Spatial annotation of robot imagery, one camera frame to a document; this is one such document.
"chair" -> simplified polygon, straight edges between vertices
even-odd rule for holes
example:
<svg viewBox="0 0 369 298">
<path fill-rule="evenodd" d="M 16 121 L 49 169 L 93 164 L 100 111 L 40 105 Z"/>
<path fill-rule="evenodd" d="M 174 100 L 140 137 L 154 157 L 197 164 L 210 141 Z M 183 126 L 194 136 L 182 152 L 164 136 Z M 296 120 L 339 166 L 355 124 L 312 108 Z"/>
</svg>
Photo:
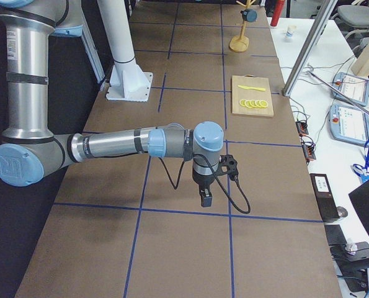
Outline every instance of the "chair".
<svg viewBox="0 0 369 298">
<path fill-rule="evenodd" d="M 361 1 L 355 0 L 353 5 L 341 5 L 337 8 L 337 14 L 331 17 L 332 20 L 338 17 L 353 28 L 345 39 L 356 33 L 369 33 L 369 0 L 367 6 L 361 6 L 360 3 Z"/>
</svg>

